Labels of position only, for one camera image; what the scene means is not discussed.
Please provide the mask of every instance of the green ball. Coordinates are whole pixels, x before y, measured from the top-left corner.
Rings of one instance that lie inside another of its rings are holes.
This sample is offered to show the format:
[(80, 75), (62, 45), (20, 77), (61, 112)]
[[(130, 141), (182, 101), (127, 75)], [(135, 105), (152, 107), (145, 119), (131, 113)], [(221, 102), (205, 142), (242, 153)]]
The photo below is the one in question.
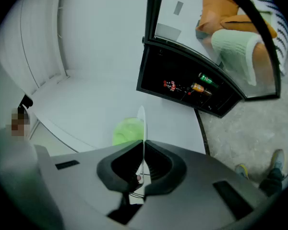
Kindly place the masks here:
[(137, 117), (125, 118), (114, 129), (113, 146), (144, 139), (144, 122)]

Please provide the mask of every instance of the glass panel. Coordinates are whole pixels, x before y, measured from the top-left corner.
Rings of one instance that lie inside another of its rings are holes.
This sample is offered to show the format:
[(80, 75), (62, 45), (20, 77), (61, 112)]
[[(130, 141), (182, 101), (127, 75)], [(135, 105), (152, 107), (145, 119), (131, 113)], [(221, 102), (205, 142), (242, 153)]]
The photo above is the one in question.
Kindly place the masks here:
[[(250, 0), (265, 19), (274, 43), (276, 13)], [(270, 57), (254, 24), (233, 0), (162, 0), (155, 38), (174, 42), (219, 66), (246, 97), (275, 94)]]

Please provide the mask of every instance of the black door frame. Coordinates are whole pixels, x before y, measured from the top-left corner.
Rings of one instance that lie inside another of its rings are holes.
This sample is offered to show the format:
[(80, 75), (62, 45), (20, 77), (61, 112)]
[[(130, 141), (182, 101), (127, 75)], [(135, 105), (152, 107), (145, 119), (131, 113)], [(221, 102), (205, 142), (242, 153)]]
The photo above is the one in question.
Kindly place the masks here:
[(205, 64), (206, 66), (210, 67), (211, 70), (215, 72), (218, 76), (220, 76), (222, 79), (224, 79), (246, 101), (280, 98), (281, 80), (280, 80), (279, 61), (276, 54), (276, 48), (271, 38), (270, 32), (267, 28), (267, 25), (265, 24), (260, 13), (250, 0), (233, 0), (233, 1), (245, 11), (245, 13), (253, 22), (258, 33), (263, 39), (264, 45), (268, 51), (271, 60), (271, 65), (273, 68), (273, 76), (276, 90), (275, 94), (247, 97), (245, 93), (242, 91), (242, 89), (235, 83), (235, 81), (233, 81), (233, 79), (227, 73), (225, 73), (212, 61), (206, 59), (201, 54), (188, 49), (187, 47), (180, 46), (173, 42), (154, 37), (162, 0), (147, 0), (145, 36), (143, 42), (149, 45), (160, 46), (167, 49), (170, 48), (170, 50), (178, 54), (188, 55), (190, 58), (193, 58), (194, 61), (197, 62), (200, 61), (202, 64)]

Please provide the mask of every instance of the shoe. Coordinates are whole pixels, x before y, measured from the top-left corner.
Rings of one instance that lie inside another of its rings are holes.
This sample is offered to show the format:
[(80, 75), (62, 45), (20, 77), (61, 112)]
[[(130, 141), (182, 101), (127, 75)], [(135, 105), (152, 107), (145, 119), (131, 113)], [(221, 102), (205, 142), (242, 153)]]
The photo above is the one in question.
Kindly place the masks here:
[(242, 175), (244, 178), (249, 179), (248, 169), (243, 163), (236, 166), (235, 172), (239, 175)]
[(271, 159), (271, 170), (279, 169), (280, 171), (282, 171), (284, 164), (285, 164), (284, 151), (282, 149), (275, 150)]

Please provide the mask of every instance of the person's leg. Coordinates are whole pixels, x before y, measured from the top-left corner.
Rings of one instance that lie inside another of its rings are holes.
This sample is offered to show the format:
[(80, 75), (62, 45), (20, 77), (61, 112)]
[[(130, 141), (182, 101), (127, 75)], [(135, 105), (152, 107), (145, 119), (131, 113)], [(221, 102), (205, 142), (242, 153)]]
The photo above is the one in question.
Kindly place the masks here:
[(264, 179), (259, 188), (267, 195), (282, 191), (282, 180), (284, 178), (282, 169), (285, 163), (285, 155), (283, 150), (276, 150), (271, 161), (271, 171), (267, 178)]

